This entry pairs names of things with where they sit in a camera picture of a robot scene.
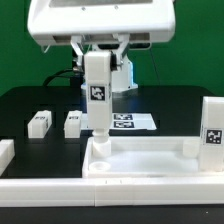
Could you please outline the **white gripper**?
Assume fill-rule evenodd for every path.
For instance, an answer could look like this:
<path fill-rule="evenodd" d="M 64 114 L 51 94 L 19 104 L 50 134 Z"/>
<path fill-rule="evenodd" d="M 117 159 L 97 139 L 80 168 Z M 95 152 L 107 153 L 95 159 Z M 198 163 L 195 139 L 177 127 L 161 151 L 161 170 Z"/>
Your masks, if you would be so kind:
<path fill-rule="evenodd" d="M 91 43 L 116 43 L 110 69 L 122 68 L 131 43 L 168 42 L 175 33 L 173 0 L 31 0 L 28 31 L 41 46 L 71 44 L 78 69 Z"/>

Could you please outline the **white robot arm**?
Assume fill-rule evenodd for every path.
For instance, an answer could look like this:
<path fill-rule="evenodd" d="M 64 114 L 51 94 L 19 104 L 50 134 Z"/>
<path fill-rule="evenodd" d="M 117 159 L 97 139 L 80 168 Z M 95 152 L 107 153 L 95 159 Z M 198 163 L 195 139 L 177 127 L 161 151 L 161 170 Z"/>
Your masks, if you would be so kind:
<path fill-rule="evenodd" d="M 170 41 L 176 19 L 173 0 L 31 0 L 27 26 L 41 46 L 112 51 L 112 86 L 122 92 L 136 86 L 126 50 Z"/>

